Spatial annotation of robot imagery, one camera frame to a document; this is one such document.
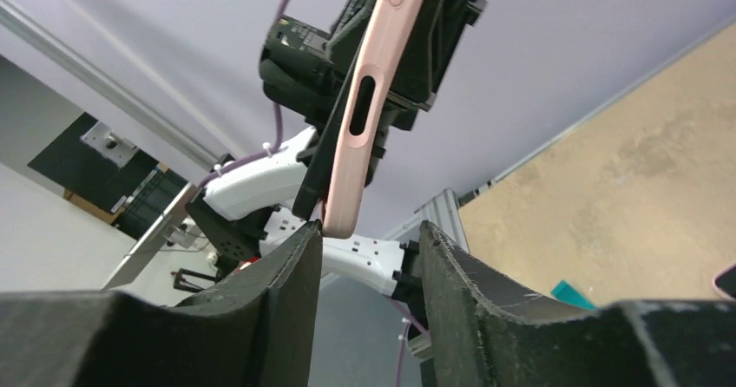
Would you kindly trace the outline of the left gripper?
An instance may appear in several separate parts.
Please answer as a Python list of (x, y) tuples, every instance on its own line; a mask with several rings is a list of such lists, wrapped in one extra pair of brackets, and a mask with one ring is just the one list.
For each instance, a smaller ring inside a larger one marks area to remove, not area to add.
[[(266, 96), (324, 128), (375, 2), (348, 0), (328, 32), (281, 16), (260, 55)], [(384, 105), (394, 127), (412, 129), (417, 111), (431, 108), (466, 26), (485, 5), (485, 0), (424, 0)]]

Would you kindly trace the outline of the phone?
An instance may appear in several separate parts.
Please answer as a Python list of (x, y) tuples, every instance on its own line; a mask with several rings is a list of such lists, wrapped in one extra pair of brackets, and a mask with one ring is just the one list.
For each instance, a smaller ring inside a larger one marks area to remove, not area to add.
[(323, 234), (354, 233), (378, 125), (424, 0), (376, 0), (335, 108), (294, 202), (295, 215), (323, 203)]
[(713, 279), (714, 290), (728, 300), (735, 300), (735, 275), (736, 265), (732, 264), (719, 272)]

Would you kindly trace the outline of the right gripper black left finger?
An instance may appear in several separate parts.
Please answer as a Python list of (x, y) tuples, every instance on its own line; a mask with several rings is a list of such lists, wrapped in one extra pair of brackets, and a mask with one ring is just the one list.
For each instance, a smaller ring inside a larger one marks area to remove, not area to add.
[(1, 297), (4, 386), (305, 386), (323, 240), (305, 223), (242, 272), (158, 306), (118, 291)]

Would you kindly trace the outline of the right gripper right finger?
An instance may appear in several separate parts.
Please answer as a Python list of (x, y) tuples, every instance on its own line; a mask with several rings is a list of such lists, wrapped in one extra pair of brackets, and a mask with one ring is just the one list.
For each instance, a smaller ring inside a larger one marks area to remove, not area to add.
[(516, 282), (420, 227), (440, 386), (732, 386), (735, 305), (636, 299), (593, 311)]

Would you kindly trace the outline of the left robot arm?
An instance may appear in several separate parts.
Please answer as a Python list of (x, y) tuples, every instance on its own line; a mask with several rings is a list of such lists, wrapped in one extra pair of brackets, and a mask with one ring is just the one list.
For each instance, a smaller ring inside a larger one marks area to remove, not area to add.
[(306, 128), (259, 154), (223, 156), (187, 212), (231, 260), (262, 257), (320, 212), (323, 268), (397, 302), (426, 321), (417, 243), (354, 232), (392, 128), (411, 130), (431, 109), (464, 31), (484, 0), (348, 0), (325, 31), (286, 14), (281, 0), (259, 74), (274, 114)]

